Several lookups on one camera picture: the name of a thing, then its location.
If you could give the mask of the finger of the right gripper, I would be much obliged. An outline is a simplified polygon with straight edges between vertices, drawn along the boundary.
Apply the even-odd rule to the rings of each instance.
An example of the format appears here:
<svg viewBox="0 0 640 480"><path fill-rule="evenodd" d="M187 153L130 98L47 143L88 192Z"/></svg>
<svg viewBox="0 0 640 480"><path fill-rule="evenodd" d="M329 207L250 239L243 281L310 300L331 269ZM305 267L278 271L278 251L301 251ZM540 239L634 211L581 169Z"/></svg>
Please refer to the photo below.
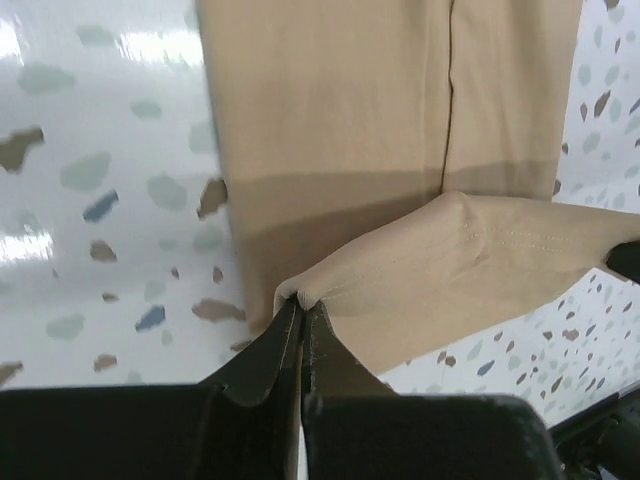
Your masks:
<svg viewBox="0 0 640 480"><path fill-rule="evenodd" d="M605 264L609 270L636 284L640 282L640 241L630 241L612 248Z"/></svg>

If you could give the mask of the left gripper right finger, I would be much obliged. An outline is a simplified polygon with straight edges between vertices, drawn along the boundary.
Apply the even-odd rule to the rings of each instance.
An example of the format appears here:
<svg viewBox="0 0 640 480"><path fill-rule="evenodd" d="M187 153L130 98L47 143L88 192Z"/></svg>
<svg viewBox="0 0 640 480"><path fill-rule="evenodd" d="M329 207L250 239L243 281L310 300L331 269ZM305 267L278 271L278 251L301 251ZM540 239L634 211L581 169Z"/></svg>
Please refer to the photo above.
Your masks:
<svg viewBox="0 0 640 480"><path fill-rule="evenodd" d="M302 425L311 479L560 479L544 423L508 395L400 395L305 315Z"/></svg>

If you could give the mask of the beige t shirt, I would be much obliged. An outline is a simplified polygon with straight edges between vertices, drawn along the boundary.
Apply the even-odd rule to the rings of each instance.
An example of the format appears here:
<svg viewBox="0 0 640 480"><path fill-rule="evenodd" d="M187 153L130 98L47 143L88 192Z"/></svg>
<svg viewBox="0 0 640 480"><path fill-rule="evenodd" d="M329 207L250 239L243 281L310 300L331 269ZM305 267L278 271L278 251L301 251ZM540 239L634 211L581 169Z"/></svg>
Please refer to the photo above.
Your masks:
<svg viewBox="0 0 640 480"><path fill-rule="evenodd" d="M634 214L552 190L578 1L203 1L246 319L383 373L550 303Z"/></svg>

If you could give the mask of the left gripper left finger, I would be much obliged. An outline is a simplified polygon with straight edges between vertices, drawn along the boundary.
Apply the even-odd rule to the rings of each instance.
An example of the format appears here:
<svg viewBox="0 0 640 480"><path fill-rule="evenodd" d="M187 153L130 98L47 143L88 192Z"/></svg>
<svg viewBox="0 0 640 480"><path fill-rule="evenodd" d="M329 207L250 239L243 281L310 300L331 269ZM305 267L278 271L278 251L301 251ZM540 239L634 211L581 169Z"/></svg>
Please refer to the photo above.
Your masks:
<svg viewBox="0 0 640 480"><path fill-rule="evenodd" d="M194 384L8 390L5 479L293 479L303 315Z"/></svg>

